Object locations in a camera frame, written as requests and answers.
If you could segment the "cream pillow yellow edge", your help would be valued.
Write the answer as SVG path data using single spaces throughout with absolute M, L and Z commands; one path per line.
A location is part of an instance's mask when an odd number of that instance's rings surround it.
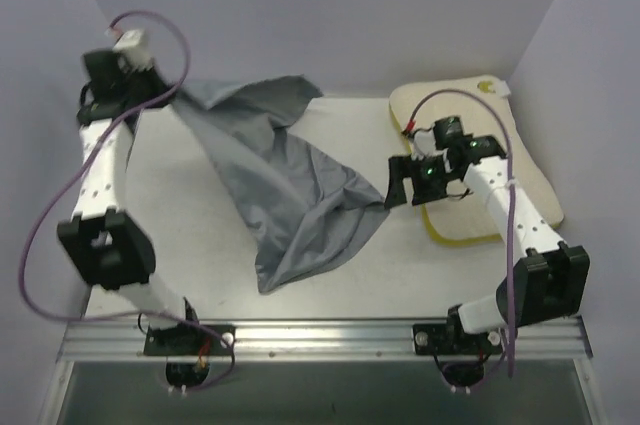
M 517 184 L 546 223 L 554 228 L 560 226 L 564 220 L 563 210 L 551 183 L 519 135 L 509 103 L 508 84 L 493 75 L 479 75 L 402 85 L 389 96 L 389 110 L 397 132 L 405 129 L 418 103 L 433 92 L 437 95 L 420 107 L 415 126 L 426 129 L 439 119 L 458 116 L 466 134 L 475 138 L 493 136 L 502 149 L 507 148 L 504 135 L 508 134 Z M 481 200 L 473 195 L 460 199 L 458 196 L 465 187 L 459 181 L 449 184 L 448 191 L 452 195 L 450 198 L 419 207 L 432 240 L 440 245 L 465 247 L 500 238 Z

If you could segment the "grey pillowcase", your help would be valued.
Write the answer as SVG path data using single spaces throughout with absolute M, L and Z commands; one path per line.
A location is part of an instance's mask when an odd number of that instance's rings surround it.
M 389 215 L 361 173 L 290 133 L 322 95 L 303 76 L 187 80 L 172 103 L 256 241 L 262 294 L 345 264 Z

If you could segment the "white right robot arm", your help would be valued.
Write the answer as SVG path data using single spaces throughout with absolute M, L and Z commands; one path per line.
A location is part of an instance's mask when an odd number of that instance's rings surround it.
M 582 302 L 590 258 L 570 246 L 550 226 L 513 175 L 511 157 L 492 135 L 463 131 L 459 117 L 447 117 L 429 129 L 435 141 L 430 155 L 394 155 L 388 160 L 388 209 L 444 200 L 453 181 L 479 199 L 501 236 L 507 275 L 496 291 L 449 312 L 443 330 L 446 347 L 465 354 L 479 334 L 498 328 L 538 324 L 576 314 Z

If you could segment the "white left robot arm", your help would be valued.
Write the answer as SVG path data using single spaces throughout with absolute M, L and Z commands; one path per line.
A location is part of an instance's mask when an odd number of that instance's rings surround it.
M 150 328 L 165 334 L 180 356 L 196 353 L 202 331 L 184 297 L 156 272 L 156 255 L 148 235 L 126 210 L 126 172 L 140 118 L 139 105 L 171 99 L 144 45 L 116 45 L 84 54 L 89 77 L 77 113 L 83 146 L 78 200 L 57 236 L 83 281 L 150 311 Z

